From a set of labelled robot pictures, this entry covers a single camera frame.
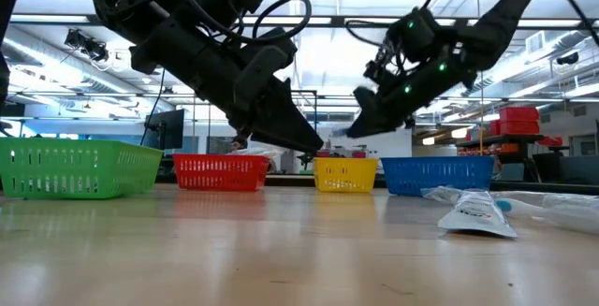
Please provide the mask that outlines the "dark storage shelf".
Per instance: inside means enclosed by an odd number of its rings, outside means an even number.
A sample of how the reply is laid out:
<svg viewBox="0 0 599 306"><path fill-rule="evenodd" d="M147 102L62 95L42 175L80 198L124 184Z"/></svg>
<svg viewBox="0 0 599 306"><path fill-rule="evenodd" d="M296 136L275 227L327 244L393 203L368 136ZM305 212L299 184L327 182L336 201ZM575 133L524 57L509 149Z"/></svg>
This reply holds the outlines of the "dark storage shelf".
<svg viewBox="0 0 599 306"><path fill-rule="evenodd" d="M537 166L529 154L529 147L543 138L543 135L500 135L465 141L457 144L457 155L491 155L501 165L522 164L525 182L541 182Z"/></svg>

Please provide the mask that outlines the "red plastic basket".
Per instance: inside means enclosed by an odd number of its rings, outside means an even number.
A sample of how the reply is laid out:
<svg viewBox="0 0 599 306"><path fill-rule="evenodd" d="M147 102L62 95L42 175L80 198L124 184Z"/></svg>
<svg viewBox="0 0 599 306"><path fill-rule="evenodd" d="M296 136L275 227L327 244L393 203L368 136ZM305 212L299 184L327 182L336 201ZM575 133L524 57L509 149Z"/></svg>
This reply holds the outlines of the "red plastic basket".
<svg viewBox="0 0 599 306"><path fill-rule="evenodd" d="M261 155L172 155L177 184L182 189L204 191L257 191L264 186L270 159Z"/></svg>

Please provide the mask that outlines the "green plastic basket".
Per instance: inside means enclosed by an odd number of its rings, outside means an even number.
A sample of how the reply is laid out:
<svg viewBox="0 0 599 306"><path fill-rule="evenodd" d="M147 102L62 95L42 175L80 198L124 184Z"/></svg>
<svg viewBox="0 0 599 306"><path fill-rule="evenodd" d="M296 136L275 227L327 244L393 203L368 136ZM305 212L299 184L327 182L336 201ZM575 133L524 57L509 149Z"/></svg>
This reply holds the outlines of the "green plastic basket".
<svg viewBox="0 0 599 306"><path fill-rule="evenodd" d="M116 140L0 138L8 197L109 199L144 194L163 152Z"/></svg>

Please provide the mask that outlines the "blue plastic basket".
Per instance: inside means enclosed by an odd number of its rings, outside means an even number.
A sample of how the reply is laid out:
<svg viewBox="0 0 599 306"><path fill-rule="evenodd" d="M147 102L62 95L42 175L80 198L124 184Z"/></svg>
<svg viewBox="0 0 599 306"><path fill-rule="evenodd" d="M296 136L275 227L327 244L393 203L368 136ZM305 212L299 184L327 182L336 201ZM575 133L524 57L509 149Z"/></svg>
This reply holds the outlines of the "blue plastic basket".
<svg viewBox="0 0 599 306"><path fill-rule="evenodd" d="M438 186L489 189L494 168L491 156L386 157L380 161L389 193L412 197Z"/></svg>

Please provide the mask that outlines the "small white toothpaste tube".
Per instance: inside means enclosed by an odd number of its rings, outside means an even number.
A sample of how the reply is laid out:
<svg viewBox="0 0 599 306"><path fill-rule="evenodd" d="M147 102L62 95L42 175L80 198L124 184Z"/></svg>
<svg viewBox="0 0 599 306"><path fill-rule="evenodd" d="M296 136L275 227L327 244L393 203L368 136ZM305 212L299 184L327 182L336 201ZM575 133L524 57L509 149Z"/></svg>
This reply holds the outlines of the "small white toothpaste tube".
<svg viewBox="0 0 599 306"><path fill-rule="evenodd" d="M437 225L450 231L482 231L510 239L518 236L490 193L480 190L462 191Z"/></svg>

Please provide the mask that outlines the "yellow plastic basket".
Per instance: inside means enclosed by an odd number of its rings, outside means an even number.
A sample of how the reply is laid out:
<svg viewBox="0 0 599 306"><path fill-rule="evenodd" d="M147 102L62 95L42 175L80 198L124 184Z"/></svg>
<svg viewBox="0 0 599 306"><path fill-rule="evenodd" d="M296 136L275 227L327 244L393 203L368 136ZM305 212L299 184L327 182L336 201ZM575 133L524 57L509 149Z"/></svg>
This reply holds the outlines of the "yellow plastic basket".
<svg viewBox="0 0 599 306"><path fill-rule="evenodd" d="M372 158L316 157L315 187L320 192L370 193L377 167Z"/></svg>

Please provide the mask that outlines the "black computer monitor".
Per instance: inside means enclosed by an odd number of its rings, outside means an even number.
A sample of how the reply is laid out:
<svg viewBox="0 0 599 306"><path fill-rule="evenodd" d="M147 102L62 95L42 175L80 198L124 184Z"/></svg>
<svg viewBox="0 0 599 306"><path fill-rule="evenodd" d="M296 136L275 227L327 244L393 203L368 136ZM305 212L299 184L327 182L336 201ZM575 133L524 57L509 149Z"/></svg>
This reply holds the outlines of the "black computer monitor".
<svg viewBox="0 0 599 306"><path fill-rule="evenodd" d="M158 150L181 149L184 114L183 109L178 109L148 115L141 144Z"/></svg>

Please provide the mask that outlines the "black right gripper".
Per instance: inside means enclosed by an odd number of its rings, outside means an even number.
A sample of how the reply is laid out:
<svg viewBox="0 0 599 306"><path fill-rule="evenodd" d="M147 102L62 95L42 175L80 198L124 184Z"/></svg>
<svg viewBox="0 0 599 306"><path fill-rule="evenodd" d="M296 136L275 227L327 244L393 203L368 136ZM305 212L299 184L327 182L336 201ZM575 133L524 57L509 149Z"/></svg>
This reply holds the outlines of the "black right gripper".
<svg viewBox="0 0 599 306"><path fill-rule="evenodd" d="M471 87L477 71L464 62L464 50L455 38L456 29L439 24L425 8L415 8L392 23L375 59L364 76L378 89L359 86L354 97L360 114L346 129L349 138L365 138L413 129L409 115L463 83Z"/></svg>

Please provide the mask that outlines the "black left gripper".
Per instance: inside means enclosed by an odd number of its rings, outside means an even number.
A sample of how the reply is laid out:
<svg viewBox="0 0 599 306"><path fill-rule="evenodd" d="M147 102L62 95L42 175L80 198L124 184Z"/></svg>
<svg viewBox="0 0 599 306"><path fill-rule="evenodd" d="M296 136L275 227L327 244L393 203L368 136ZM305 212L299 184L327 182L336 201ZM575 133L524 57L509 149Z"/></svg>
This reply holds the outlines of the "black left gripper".
<svg viewBox="0 0 599 306"><path fill-rule="evenodd" d="M252 126L252 141L315 153L324 141L292 101L290 79L274 76L297 51L288 38L273 40L282 32L278 27L257 44L224 48L197 29L164 21L131 48L131 65L141 72L162 66L232 125Z"/></svg>

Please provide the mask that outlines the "red storage bin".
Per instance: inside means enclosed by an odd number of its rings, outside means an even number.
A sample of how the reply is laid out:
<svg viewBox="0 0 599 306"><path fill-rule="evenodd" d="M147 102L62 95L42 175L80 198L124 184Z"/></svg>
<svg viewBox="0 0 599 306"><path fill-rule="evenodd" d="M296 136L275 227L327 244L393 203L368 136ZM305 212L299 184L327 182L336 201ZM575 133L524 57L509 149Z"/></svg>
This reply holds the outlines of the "red storage bin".
<svg viewBox="0 0 599 306"><path fill-rule="evenodd" d="M539 125L536 121L502 121L490 122L489 132L492 136L500 135L538 135Z"/></svg>
<svg viewBox="0 0 599 306"><path fill-rule="evenodd" d="M535 107L505 107L499 110L503 122L537 122L539 112Z"/></svg>

